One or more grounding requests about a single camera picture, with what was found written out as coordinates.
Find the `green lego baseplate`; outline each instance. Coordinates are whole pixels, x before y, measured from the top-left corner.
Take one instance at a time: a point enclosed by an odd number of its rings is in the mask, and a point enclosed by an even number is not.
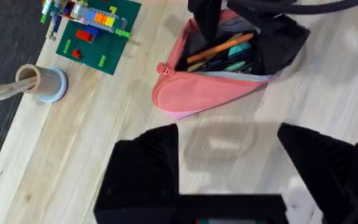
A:
[[[124,30],[128,33],[132,30],[140,5],[138,2],[127,0],[88,0],[88,7],[106,12],[110,12],[110,6],[116,7],[116,15],[128,21]],[[84,30],[85,27],[86,25],[68,21],[56,53],[113,75],[128,38],[125,35],[120,36],[100,29],[92,43],[89,43],[75,37],[76,32]],[[80,59],[72,56],[71,53],[75,49],[80,51]]]

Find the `wooden stick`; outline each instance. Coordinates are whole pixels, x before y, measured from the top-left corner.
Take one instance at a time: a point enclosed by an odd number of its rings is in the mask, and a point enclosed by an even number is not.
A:
[[[197,55],[193,55],[191,57],[188,57],[187,58],[187,63],[193,63],[193,62],[196,62],[198,60],[201,60],[203,58],[206,58],[212,54],[215,54],[215,53],[219,53],[223,50],[226,50],[230,47],[233,47],[235,45],[239,45],[249,39],[251,39],[254,35],[253,34],[245,34],[245,35],[242,35],[241,37],[235,39],[235,40],[229,40],[221,45],[218,45],[216,47],[213,47],[211,49],[208,49],[204,52],[201,52],[200,54],[197,54]]]
[[[8,99],[22,91],[26,91],[37,83],[37,77],[23,79],[19,82],[0,85],[0,100]]]

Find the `cup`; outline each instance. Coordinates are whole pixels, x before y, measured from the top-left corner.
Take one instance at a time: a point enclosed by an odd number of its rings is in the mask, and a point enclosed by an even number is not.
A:
[[[37,95],[40,101],[53,103],[60,100],[67,88],[67,78],[62,70],[56,67],[42,68],[25,64],[16,72],[16,81],[37,77],[34,87],[25,93]]]

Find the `red lego brick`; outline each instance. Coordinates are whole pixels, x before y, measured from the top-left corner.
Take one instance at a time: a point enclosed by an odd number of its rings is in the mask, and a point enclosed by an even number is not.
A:
[[[74,50],[73,50],[72,56],[73,56],[74,58],[81,59],[81,53],[80,53],[80,51],[77,50],[77,49],[74,49]]]
[[[83,31],[83,30],[78,30],[77,33],[75,34],[75,37],[77,37],[81,40],[88,41],[88,42],[92,41],[92,34],[88,33],[87,31]]]

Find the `orange pencil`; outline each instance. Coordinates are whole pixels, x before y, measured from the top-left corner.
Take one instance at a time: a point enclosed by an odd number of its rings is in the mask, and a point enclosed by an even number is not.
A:
[[[241,37],[235,39],[235,40],[229,40],[221,45],[218,45],[216,47],[213,47],[211,49],[208,49],[206,51],[203,51],[197,55],[193,55],[191,57],[188,57],[187,58],[187,63],[193,63],[193,62],[196,62],[198,60],[201,60],[203,58],[206,58],[212,54],[216,54],[216,53],[219,53],[223,50],[226,50],[228,48],[231,48],[233,46],[236,46],[236,45],[239,45],[249,39],[251,39],[254,35],[253,34],[244,34],[242,35]]]

